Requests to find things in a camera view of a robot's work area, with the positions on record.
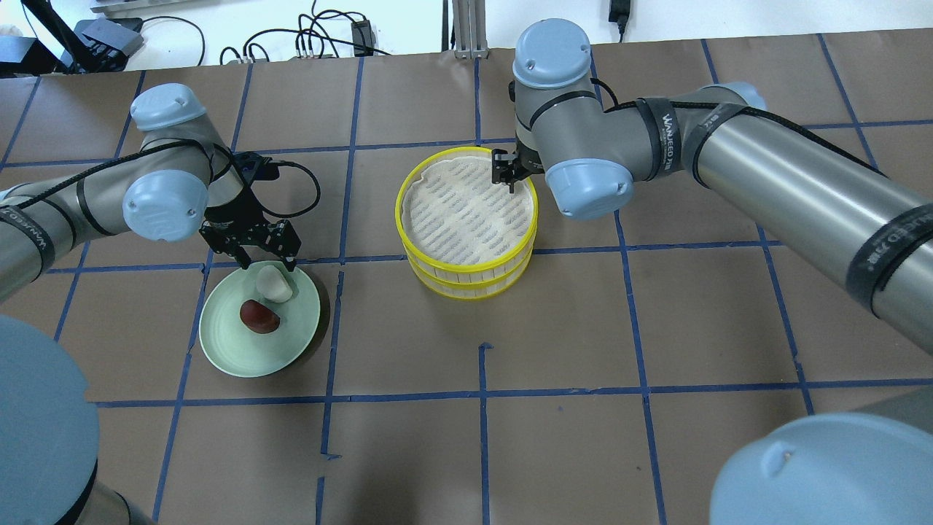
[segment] light blue joint cap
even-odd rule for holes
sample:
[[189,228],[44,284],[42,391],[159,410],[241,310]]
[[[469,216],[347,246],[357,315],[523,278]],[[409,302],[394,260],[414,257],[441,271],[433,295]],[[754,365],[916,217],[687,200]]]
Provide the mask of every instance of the light blue joint cap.
[[586,77],[590,61],[590,39],[578,25],[547,19],[519,36],[512,73],[529,88],[554,90]]
[[605,159],[572,159],[544,176],[557,208],[571,219],[591,220],[612,213],[632,199],[632,173]]
[[762,111],[768,110],[768,104],[764,101],[764,97],[759,95],[758,90],[755,89],[755,86],[749,84],[748,82],[726,82],[724,84],[710,84],[708,86],[703,86],[703,89],[706,88],[725,88],[745,100],[745,103],[749,106],[756,107]]
[[205,113],[207,109],[184,84],[156,86],[142,92],[130,105],[130,115],[141,132],[193,121]]
[[87,389],[51,337],[0,316],[0,523],[55,523],[88,485],[100,427]]
[[933,435],[844,412],[798,419],[733,455],[711,525],[903,525],[933,517]]
[[187,171],[165,169],[139,177],[123,195],[123,219],[152,241],[191,237],[207,208],[207,187]]

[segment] tiled surface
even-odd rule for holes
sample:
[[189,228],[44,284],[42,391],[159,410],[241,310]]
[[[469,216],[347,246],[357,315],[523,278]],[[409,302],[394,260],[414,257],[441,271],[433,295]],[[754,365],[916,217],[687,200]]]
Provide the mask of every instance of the tiled surface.
[[[931,195],[933,124],[917,121],[931,118],[930,35],[593,53],[622,100],[755,82],[774,111]],[[536,177],[537,253],[516,286],[476,304],[428,291],[399,259],[402,179],[454,145],[512,146],[512,51],[449,55],[43,78],[17,135],[33,84],[0,81],[3,188],[136,149],[130,100],[164,81],[209,93],[237,150],[321,180],[320,206],[294,222],[329,315],[279,373],[225,376],[203,357],[192,327],[233,265],[197,238],[94,241],[83,265],[75,250],[0,306],[61,325],[101,407],[105,483],[167,524],[689,525],[732,452],[808,406],[933,384],[933,358],[682,173],[637,185],[618,223],[563,219]],[[281,211],[313,198],[287,169],[256,190]]]

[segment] blue grid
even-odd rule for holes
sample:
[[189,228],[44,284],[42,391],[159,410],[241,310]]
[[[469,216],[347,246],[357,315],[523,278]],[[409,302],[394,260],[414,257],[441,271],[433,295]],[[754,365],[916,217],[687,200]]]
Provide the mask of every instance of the blue grid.
[[[878,122],[860,122],[857,119],[856,113],[853,110],[853,107],[848,99],[847,93],[844,86],[842,85],[842,80],[839,76],[838,71],[836,70],[835,64],[832,62],[832,57],[829,54],[829,50],[826,46],[826,42],[822,35],[818,35],[820,46],[823,50],[823,53],[827,59],[830,70],[832,71],[833,77],[837,83],[837,86],[842,96],[843,101],[845,102],[846,108],[851,117],[851,122],[835,122],[835,123],[822,123],[822,124],[813,124],[806,126],[809,129],[855,129],[856,133],[859,136],[859,140],[862,143],[863,148],[865,149],[870,161],[872,164],[875,164],[874,158],[871,154],[867,140],[865,139],[864,134],[861,131],[863,127],[887,127],[887,126],[911,126],[911,125],[929,125],[933,124],[933,121],[878,121]],[[715,65],[712,60],[712,56],[709,52],[709,48],[705,40],[701,41],[703,46],[703,52],[706,57],[707,64],[710,69],[710,74],[714,82],[718,81]],[[364,72],[364,63],[365,59],[359,59],[357,77],[355,84],[355,99],[354,99],[354,112],[353,112],[353,122],[352,122],[352,131],[351,131],[351,141],[350,145],[346,147],[334,147],[334,148],[307,148],[307,149],[268,149],[260,151],[263,154],[281,154],[281,153],[294,153],[294,152],[317,152],[317,151],[347,151],[348,152],[348,166],[347,166],[347,176],[346,176],[346,186],[344,193],[344,204],[343,204],[343,216],[341,222],[341,251],[338,258],[322,258],[316,260],[300,260],[299,264],[302,265],[314,265],[319,263],[338,263],[341,266],[346,264],[355,264],[355,263],[378,263],[386,261],[402,261],[406,257],[400,254],[388,254],[381,256],[368,256],[368,257],[346,257],[345,255],[345,241],[347,234],[347,225],[349,221],[349,204],[352,191],[352,179],[353,179],[353,160],[355,151],[358,149],[404,149],[404,148],[419,148],[419,147],[444,147],[444,146],[457,146],[463,144],[470,144],[470,140],[463,141],[440,141],[440,142],[418,142],[418,143],[399,143],[399,144],[379,144],[379,145],[367,145],[367,146],[358,146],[355,144],[355,131],[358,123],[358,111],[359,111],[359,98],[362,87],[362,78]],[[480,60],[474,61],[474,112],[475,112],[475,137],[472,140],[473,144],[481,145],[488,143],[499,143],[499,142],[513,142],[514,138],[492,138],[492,139],[483,139],[481,134],[481,117],[480,117]],[[237,141],[239,138],[240,129],[243,123],[244,108],[246,105],[247,95],[249,92],[250,79],[252,77],[253,66],[250,64],[246,71],[245,82],[244,82],[244,91],[240,103],[240,108],[237,116],[236,127],[233,135],[233,140],[231,142],[231,148],[236,149]],[[592,73],[596,76],[595,64],[592,65]],[[136,94],[142,89],[143,83],[145,81],[145,72],[140,75]],[[0,172],[3,171],[5,167],[22,167],[22,166],[53,166],[53,165],[68,165],[68,164],[83,164],[83,163],[102,163],[110,159],[87,159],[79,161],[51,161],[51,162],[29,162],[29,163],[8,163],[10,152],[13,149],[13,146],[16,142],[16,139],[19,135],[19,132],[23,126],[23,123],[26,120],[29,108],[32,105],[32,102],[35,99],[36,92],[38,91],[41,78],[38,79],[27,99],[27,102],[22,111],[21,117],[17,123],[14,134],[10,140],[9,145],[7,146],[6,151],[4,152],[2,160],[0,160]],[[124,141],[126,139],[126,134],[130,125],[130,117],[127,116],[127,120],[124,123],[122,133],[119,138],[118,147],[115,152],[114,158],[118,156],[118,153],[122,149]],[[775,391],[775,390],[799,390],[803,397],[803,401],[806,405],[807,412],[813,413],[813,405],[810,399],[810,390],[822,390],[822,389],[838,389],[838,388],[878,388],[878,387],[910,387],[910,386],[927,386],[933,385],[933,377],[914,377],[914,378],[902,378],[902,379],[867,379],[867,380],[840,380],[840,381],[807,381],[805,374],[803,372],[803,367],[799,360],[797,359],[797,346],[793,334],[793,329],[790,325],[789,316],[787,314],[787,307],[784,302],[783,293],[781,292],[781,286],[778,279],[778,276],[774,270],[773,259],[770,252],[770,247],[782,246],[779,241],[769,240],[764,233],[761,227],[758,227],[759,231],[759,240],[758,241],[734,241],[734,242],[711,242],[711,243],[687,243],[687,244],[657,244],[657,245],[627,245],[625,242],[625,236],[620,222],[619,213],[615,215],[617,233],[619,238],[619,244],[617,246],[603,246],[603,247],[584,247],[584,248],[540,248],[534,251],[537,256],[550,256],[550,255],[562,255],[562,254],[579,254],[579,253],[599,253],[599,252],[618,252],[621,255],[621,278],[625,284],[625,290],[627,295],[627,301],[630,311],[630,319],[633,329],[634,337],[634,347],[635,347],[635,357],[638,365],[638,375],[639,375],[639,385],[637,387],[613,387],[613,388],[600,388],[600,389],[530,389],[530,390],[488,390],[486,385],[486,367],[485,367],[485,356],[488,349],[493,348],[492,345],[488,343],[483,343],[479,346],[479,372],[480,372],[480,384],[477,390],[457,390],[457,391],[436,391],[436,392],[424,392],[424,393],[409,393],[409,394],[383,394],[383,395],[334,395],[333,393],[333,384],[334,377],[336,374],[336,363],[338,355],[338,342],[340,334],[340,319],[341,319],[341,296],[344,284],[344,273],[343,271],[339,272],[338,285],[337,285],[337,294],[335,297],[335,305],[333,309],[333,319],[332,319],[332,339],[331,339],[331,348],[330,348],[330,358],[328,363],[328,373],[327,373],[327,392],[323,396],[290,396],[290,397],[272,397],[272,398],[222,398],[222,399],[185,399],[185,388],[188,381],[188,372],[191,363],[191,349],[194,346],[195,338],[197,336],[198,330],[198,320],[201,315],[203,308],[206,292],[207,292],[207,281],[210,276],[210,271],[212,268],[225,268],[225,267],[234,267],[236,266],[235,262],[214,262],[213,253],[210,250],[207,250],[207,256],[204,262],[197,263],[177,263],[177,264],[149,264],[149,265],[124,265],[124,266],[97,266],[97,267],[87,267],[85,266],[85,261],[88,255],[88,252],[91,248],[91,243],[85,243],[81,258],[77,267],[75,268],[54,268],[50,270],[50,273],[59,273],[59,274],[69,274],[73,275],[73,280],[71,287],[67,294],[62,314],[56,329],[55,338],[56,340],[61,336],[64,324],[67,320],[67,314],[74,297],[77,284],[82,273],[105,273],[105,272],[131,272],[131,271],[173,271],[173,270],[189,270],[189,269],[199,269],[202,271],[202,284],[201,290],[199,293],[198,303],[196,307],[195,318],[192,321],[190,338],[188,341],[188,352],[185,357],[184,365],[181,370],[181,375],[178,383],[178,390],[173,400],[130,400],[130,401],[114,401],[114,402],[98,402],[97,406],[100,408],[121,408],[121,407],[171,407],[173,409],[172,423],[169,431],[169,435],[166,442],[165,452],[163,456],[162,465],[160,468],[160,479],[156,495],[156,502],[153,508],[153,518],[158,519],[160,514],[161,501],[164,493],[164,487],[166,479],[168,476],[169,468],[171,466],[171,457],[172,449],[174,446],[174,437],[177,430],[178,420],[181,414],[181,410],[185,406],[226,406],[226,405],[255,405],[255,404],[322,404],[324,406],[324,421],[322,427],[322,439],[321,439],[321,452],[322,454],[329,454],[329,429],[330,429],[330,415],[332,406],[334,404],[343,404],[343,403],[396,403],[396,402],[408,402],[408,401],[425,401],[425,400],[449,400],[449,399],[477,399],[480,402],[480,464],[481,464],[481,486],[482,486],[482,516],[483,523],[490,523],[490,477],[489,477],[489,452],[488,452],[488,443],[489,443],[489,430],[488,430],[488,420],[486,416],[486,407],[489,399],[492,398],[508,398],[508,397],[561,397],[561,396],[579,396],[579,395],[609,395],[609,396],[625,396],[625,395],[640,395],[644,407],[644,416],[646,423],[646,431],[648,438],[648,455],[651,461],[652,476],[654,480],[655,495],[658,506],[658,514],[661,523],[666,523],[666,514],[664,510],[664,499],[662,492],[662,482],[661,482],[661,472],[658,464],[658,450],[655,444],[654,439],[654,429],[653,421],[651,416],[650,409],[650,396],[651,394],[662,394],[662,393],[697,393],[697,392],[723,392],[723,391]],[[772,280],[773,290],[775,294],[775,300],[781,315],[781,319],[784,323],[784,327],[787,333],[787,344],[788,349],[790,350],[790,357],[794,363],[795,369],[798,374],[797,383],[751,383],[751,384],[715,384],[715,385],[667,385],[667,386],[652,386],[648,382],[648,376],[645,370],[644,364],[644,353],[641,345],[641,337],[638,329],[638,317],[637,317],[637,308],[635,304],[635,294],[634,294],[634,285],[632,282],[632,277],[629,269],[628,263],[628,253],[632,251],[639,250],[667,250],[667,249],[728,249],[728,248],[754,248],[759,247],[762,249],[765,263],[769,270],[769,275]],[[324,511],[324,496],[326,492],[326,479],[320,477],[317,480],[316,487],[316,507],[315,514],[316,520],[315,523],[320,523],[323,511]]]

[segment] robotic arm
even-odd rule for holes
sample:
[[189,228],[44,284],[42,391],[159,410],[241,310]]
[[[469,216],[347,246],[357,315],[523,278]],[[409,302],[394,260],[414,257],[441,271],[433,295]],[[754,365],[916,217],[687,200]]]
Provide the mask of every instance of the robotic arm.
[[545,173],[561,212],[587,220],[624,206],[634,181],[686,169],[933,353],[929,199],[764,112],[748,84],[604,112],[589,40],[568,21],[526,30],[512,70],[517,149],[496,153],[493,183]]
[[130,229],[166,241],[200,231],[211,249],[243,268],[251,263],[249,245],[294,269],[298,235],[288,220],[266,220],[269,210],[250,188],[255,180],[276,179],[278,165],[294,164],[232,155],[206,113],[188,87],[158,86],[131,106],[146,132],[139,153],[0,192],[0,302],[71,249]]

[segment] white floor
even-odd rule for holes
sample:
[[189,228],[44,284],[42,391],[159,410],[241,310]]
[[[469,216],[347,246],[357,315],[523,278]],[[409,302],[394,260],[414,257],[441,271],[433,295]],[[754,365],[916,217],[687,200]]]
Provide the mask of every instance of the white floor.
[[[217,64],[225,46],[239,49],[263,29],[296,29],[298,15],[311,12],[311,0],[189,0],[162,7],[128,11],[128,17],[175,15],[199,24],[207,39],[205,64]],[[95,18],[97,0],[53,0],[70,25]],[[583,27],[593,43],[618,40],[615,25],[606,21],[608,0],[488,0],[486,23],[489,46],[514,47],[522,30],[534,21],[560,17]],[[365,13],[377,31],[377,47],[393,54],[440,50],[441,0],[319,0],[317,9],[337,8]],[[25,23],[18,0],[0,2],[0,24]],[[325,22],[335,38],[350,39],[348,21]],[[61,46],[37,23],[39,37],[54,52]],[[874,29],[933,27],[933,0],[633,0],[626,41],[677,40],[752,35],[836,33]],[[144,29],[146,44],[130,60],[128,69],[181,67],[198,62],[197,32],[176,21],[153,21]],[[273,34],[257,42],[272,60],[295,56],[294,36]],[[349,47],[338,47],[341,56]]]

